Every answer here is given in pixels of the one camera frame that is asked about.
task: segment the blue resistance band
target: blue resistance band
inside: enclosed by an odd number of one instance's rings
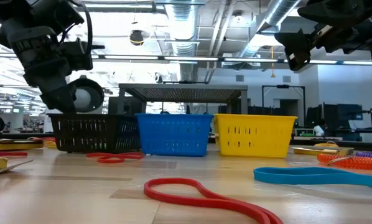
[[[270,184],[353,184],[372,187],[372,175],[323,167],[261,167],[254,170],[254,178]]]

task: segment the orange coiled cord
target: orange coiled cord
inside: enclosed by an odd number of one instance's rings
[[[319,162],[322,162],[324,164],[328,164],[334,160],[343,158],[344,156],[339,155],[330,155],[330,154],[319,154],[317,155],[317,160]],[[367,169],[372,170],[372,158],[369,157],[358,157],[353,156],[348,159],[344,159],[341,161],[336,161],[334,163],[331,163],[331,165],[338,166],[338,167],[344,167],[349,169]]]

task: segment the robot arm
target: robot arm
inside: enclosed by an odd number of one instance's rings
[[[72,4],[86,12],[87,42],[64,42],[73,26],[84,23]],[[73,71],[93,68],[92,24],[85,5],[72,0],[0,0],[0,24],[0,44],[13,49],[26,82],[41,90],[49,109],[87,112],[103,103],[103,89],[96,82],[83,78],[67,84],[65,80]],[[88,102],[77,102],[81,99]]]
[[[311,34],[302,30],[275,34],[285,47],[291,70],[308,64],[315,47],[324,47],[327,53],[342,49],[344,54],[369,50],[372,60],[372,0],[309,0],[298,13],[318,24]]]

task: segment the red rubber band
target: red rubber band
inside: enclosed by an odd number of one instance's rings
[[[0,152],[0,156],[27,156],[26,152]]]
[[[153,186],[163,184],[185,184],[195,187],[206,198],[193,198],[178,195],[170,195],[155,191]],[[260,224],[283,224],[281,219],[265,208],[240,200],[228,198],[206,189],[200,182],[186,178],[160,178],[149,180],[144,184],[144,194],[149,198],[160,202],[177,205],[189,205],[205,208],[222,208],[247,215]]]
[[[125,159],[142,159],[143,153],[141,152],[125,152],[120,154],[111,154],[103,152],[88,153],[89,158],[98,158],[98,162],[105,164],[115,164],[124,162]]]

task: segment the black bin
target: black bin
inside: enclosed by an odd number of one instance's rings
[[[57,149],[65,152],[122,153],[139,151],[135,116],[119,114],[48,114]]]

